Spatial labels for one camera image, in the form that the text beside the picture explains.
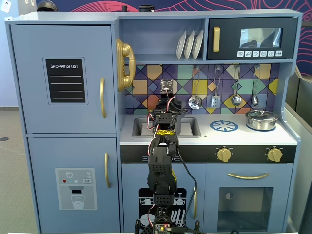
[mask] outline ice dispenser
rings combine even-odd
[[[93,168],[55,168],[60,210],[97,210]]]

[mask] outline silver pot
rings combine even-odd
[[[255,110],[245,114],[246,125],[255,130],[268,131],[275,127],[278,116],[270,111]]]

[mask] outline play kitchen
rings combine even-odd
[[[167,109],[183,112],[171,220],[198,220],[209,233],[285,232],[300,137],[283,109],[301,18],[35,12],[7,21],[38,230],[133,233],[136,219],[141,229],[154,220],[149,113],[168,92]]]

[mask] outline yellow label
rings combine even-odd
[[[174,133],[171,130],[158,130],[156,132],[158,135],[173,135]]]
[[[175,172],[174,172],[174,170],[171,168],[171,173],[172,173],[172,175],[174,176],[174,178],[175,178],[175,182],[177,183],[177,177],[176,177],[176,174],[175,174]]]

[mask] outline blue cabinet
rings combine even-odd
[[[27,133],[116,133],[110,26],[11,30]]]
[[[187,164],[191,174],[196,178],[198,189],[196,202],[193,201],[186,216],[186,224],[194,228],[196,220],[200,221],[201,230],[204,220],[204,192],[206,164]],[[172,168],[177,176],[178,191],[175,194],[173,212],[169,214],[171,219],[182,225],[181,220],[185,214],[185,208],[191,199],[194,181],[187,174],[183,164],[174,163]],[[140,219],[142,228],[148,224],[147,211],[153,205],[152,192],[148,189],[147,175],[149,169],[147,164],[123,164],[122,165],[122,191],[123,191],[123,214],[124,232],[132,233],[135,220]],[[154,210],[151,211],[151,220],[154,219]]]
[[[43,233],[119,233],[115,138],[29,138]]]
[[[204,232],[280,233],[292,164],[207,164]]]

